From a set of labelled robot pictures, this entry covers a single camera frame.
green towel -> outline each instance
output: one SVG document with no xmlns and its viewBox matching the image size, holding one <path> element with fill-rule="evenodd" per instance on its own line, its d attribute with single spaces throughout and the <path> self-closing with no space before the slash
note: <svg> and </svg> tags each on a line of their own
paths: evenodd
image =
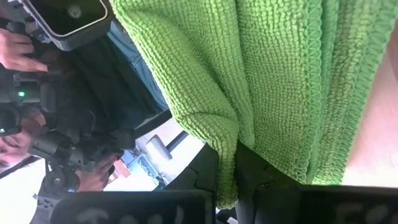
<svg viewBox="0 0 398 224">
<path fill-rule="evenodd" d="M 237 140 L 301 183 L 341 182 L 397 0 L 111 4 L 177 122 L 218 151 L 219 207 Z"/>
</svg>

person's hand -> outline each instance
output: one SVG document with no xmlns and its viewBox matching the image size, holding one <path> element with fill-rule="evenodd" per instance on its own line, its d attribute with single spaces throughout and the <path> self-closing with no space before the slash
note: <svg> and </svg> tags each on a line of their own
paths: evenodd
<svg viewBox="0 0 398 224">
<path fill-rule="evenodd" d="M 81 172 L 76 171 L 77 176 L 80 179 L 80 185 L 77 192 L 87 191 L 102 191 L 107 186 L 109 181 L 108 171 L 112 165 L 117 161 L 116 155 L 111 156 L 104 161 L 97 164 L 94 172 Z"/>
<path fill-rule="evenodd" d="M 21 72 L 47 72 L 47 66 L 24 56 L 34 52 L 32 41 L 20 34 L 0 29 L 0 63 L 10 70 Z"/>
</svg>

denim shirt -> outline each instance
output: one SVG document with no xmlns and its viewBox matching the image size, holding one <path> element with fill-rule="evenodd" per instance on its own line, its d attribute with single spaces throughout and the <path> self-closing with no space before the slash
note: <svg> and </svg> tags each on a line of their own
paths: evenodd
<svg viewBox="0 0 398 224">
<path fill-rule="evenodd" d="M 111 30 L 108 32 L 108 37 L 119 48 L 119 50 L 130 61 L 131 67 L 136 71 L 139 78 L 145 84 L 155 99 L 157 106 L 161 110 L 169 108 L 163 97 L 161 90 L 156 84 L 152 72 L 149 70 L 147 64 L 142 59 L 141 54 L 137 50 L 129 35 L 119 29 L 115 22 L 111 23 Z"/>
</svg>

camera screen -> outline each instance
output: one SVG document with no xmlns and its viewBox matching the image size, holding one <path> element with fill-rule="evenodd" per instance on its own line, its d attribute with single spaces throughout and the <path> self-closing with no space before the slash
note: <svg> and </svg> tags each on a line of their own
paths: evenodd
<svg viewBox="0 0 398 224">
<path fill-rule="evenodd" d="M 369 188 L 364 191 L 364 188 L 362 190 L 357 188 L 356 191 L 344 191 L 344 188 L 341 189 L 304 192 L 298 223 L 398 222 L 396 190 Z"/>
<path fill-rule="evenodd" d="M 106 15 L 101 0 L 30 0 L 55 35 L 68 35 Z"/>
<path fill-rule="evenodd" d="M 51 223 L 210 224 L 212 198 L 199 190 L 73 194 L 57 204 Z"/>
</svg>

video camera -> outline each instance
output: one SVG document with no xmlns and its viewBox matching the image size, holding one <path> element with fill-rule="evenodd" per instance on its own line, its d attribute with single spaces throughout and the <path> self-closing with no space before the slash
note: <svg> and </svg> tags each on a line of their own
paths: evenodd
<svg viewBox="0 0 398 224">
<path fill-rule="evenodd" d="M 10 32 L 31 37 L 38 59 L 43 44 L 53 42 L 61 50 L 73 50 L 109 31 L 110 10 L 102 0 L 2 1 L 11 13 Z M 28 31 L 28 26 L 36 29 Z M 62 72 L 48 65 L 48 73 L 7 71 L 0 79 L 0 137 L 21 132 L 22 112 L 27 107 L 40 108 L 46 116 L 57 117 L 57 92 L 54 83 Z M 110 154 L 123 154 L 134 148 L 132 135 L 126 131 L 94 133 L 96 117 L 92 111 L 69 113 L 70 121 L 85 118 L 84 124 L 66 129 L 45 129 L 34 139 L 29 153 L 46 160 L 45 191 L 48 199 L 73 192 L 79 185 L 76 170 L 91 172 L 95 164 Z"/>
</svg>

